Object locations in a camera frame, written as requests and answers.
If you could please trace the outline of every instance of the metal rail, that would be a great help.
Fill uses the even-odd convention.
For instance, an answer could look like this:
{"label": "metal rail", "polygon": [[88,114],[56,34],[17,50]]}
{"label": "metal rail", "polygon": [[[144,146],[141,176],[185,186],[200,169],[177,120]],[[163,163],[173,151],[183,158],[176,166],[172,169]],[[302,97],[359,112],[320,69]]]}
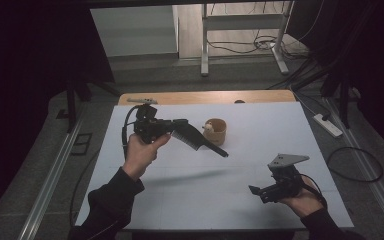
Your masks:
{"label": "metal rail", "polygon": [[[352,130],[346,129],[345,126],[342,124],[338,116],[338,109],[335,103],[333,102],[333,99],[331,98],[323,99],[323,101],[332,110],[331,116],[333,118],[333,121],[344,133],[345,141],[347,142],[347,144],[351,147],[361,148],[354,134],[352,133]],[[376,177],[376,171],[370,164],[370,161],[367,158],[367,155],[361,152],[356,152],[355,160],[361,172],[363,173],[364,177],[366,177],[366,179],[373,179]],[[383,212],[384,212],[384,184],[382,183],[382,181],[379,181],[379,182],[371,183],[369,186],[373,192],[373,195],[375,196],[376,200],[378,201],[380,207],[383,209]]]}
{"label": "metal rail", "polygon": [[83,123],[84,112],[86,112],[86,103],[80,105],[78,110],[78,121],[74,125],[71,133],[67,133],[64,139],[57,157],[55,158],[54,164],[42,185],[42,188],[36,198],[35,203],[27,217],[24,227],[22,228],[18,240],[33,240],[36,236],[37,230],[39,229],[40,223],[42,222],[43,216],[45,215],[49,201],[54,193],[55,187],[61,176],[61,172],[64,169],[65,163],[68,156],[70,155],[71,148],[74,144],[76,136]]}

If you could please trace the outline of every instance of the person's right hand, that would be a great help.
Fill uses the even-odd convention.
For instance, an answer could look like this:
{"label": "person's right hand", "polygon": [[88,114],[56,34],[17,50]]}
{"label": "person's right hand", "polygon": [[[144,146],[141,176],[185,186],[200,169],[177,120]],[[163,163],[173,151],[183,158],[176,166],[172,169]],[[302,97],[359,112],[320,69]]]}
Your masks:
{"label": "person's right hand", "polygon": [[134,181],[137,181],[149,164],[157,158],[157,150],[170,140],[170,134],[164,134],[151,144],[142,141],[139,135],[132,134],[127,145],[127,158],[123,164],[123,170]]}
{"label": "person's right hand", "polygon": [[[309,178],[302,176],[302,180],[305,184],[315,189],[313,182]],[[304,188],[301,189],[297,196],[284,198],[279,202],[289,206],[300,218],[306,217],[323,208],[322,203],[318,200],[316,195]]]}

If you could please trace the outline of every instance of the black jacket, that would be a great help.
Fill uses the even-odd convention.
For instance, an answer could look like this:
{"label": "black jacket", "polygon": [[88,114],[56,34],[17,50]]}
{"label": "black jacket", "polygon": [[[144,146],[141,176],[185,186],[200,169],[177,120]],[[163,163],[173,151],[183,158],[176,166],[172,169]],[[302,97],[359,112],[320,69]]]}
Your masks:
{"label": "black jacket", "polygon": [[[89,193],[89,215],[81,226],[71,229],[69,239],[114,239],[117,231],[130,223],[134,197],[144,189],[140,180],[134,182],[120,168],[108,184]],[[310,239],[364,239],[358,234],[339,229],[326,209],[302,218],[301,222],[310,232]]]}

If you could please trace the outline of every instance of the white power strip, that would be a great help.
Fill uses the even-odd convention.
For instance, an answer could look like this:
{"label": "white power strip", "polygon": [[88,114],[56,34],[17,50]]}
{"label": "white power strip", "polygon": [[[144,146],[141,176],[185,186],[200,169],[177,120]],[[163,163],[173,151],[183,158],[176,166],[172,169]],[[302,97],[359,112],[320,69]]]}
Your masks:
{"label": "white power strip", "polygon": [[342,135],[342,131],[339,130],[333,123],[331,123],[329,120],[324,121],[323,115],[317,114],[313,117],[313,119],[318,122],[326,131],[330,133],[333,137],[337,138]]}

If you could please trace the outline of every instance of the white tabletop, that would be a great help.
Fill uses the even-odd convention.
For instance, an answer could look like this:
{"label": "white tabletop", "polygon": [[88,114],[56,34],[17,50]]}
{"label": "white tabletop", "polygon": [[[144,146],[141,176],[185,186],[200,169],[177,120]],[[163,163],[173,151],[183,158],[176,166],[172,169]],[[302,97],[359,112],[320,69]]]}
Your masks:
{"label": "white tabletop", "polygon": [[[155,105],[159,119],[186,118],[202,130],[205,121],[227,123],[229,153],[223,158],[205,146],[198,151],[172,138],[158,151],[142,176],[145,191],[135,198],[127,230],[264,230],[303,229],[299,218],[280,203],[263,204],[248,185],[275,183],[267,167],[278,153],[307,155],[297,163],[327,199],[339,227],[353,227],[304,112],[298,102],[214,105]],[[114,108],[87,192],[107,183],[124,161],[121,128],[131,106]],[[128,135],[133,132],[129,127]],[[89,212],[84,199],[76,224]]]}

